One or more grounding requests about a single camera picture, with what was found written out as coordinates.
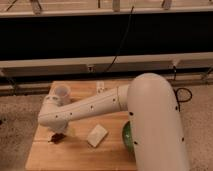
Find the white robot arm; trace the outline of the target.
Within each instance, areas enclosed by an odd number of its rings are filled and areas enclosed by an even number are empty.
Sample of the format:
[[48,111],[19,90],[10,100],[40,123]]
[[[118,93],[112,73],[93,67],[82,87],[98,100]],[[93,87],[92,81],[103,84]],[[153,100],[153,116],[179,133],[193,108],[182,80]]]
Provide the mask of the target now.
[[179,112],[171,84],[155,73],[145,73],[130,84],[64,105],[48,95],[38,123],[63,133],[69,122],[126,111],[129,114],[138,171],[189,171],[189,160]]

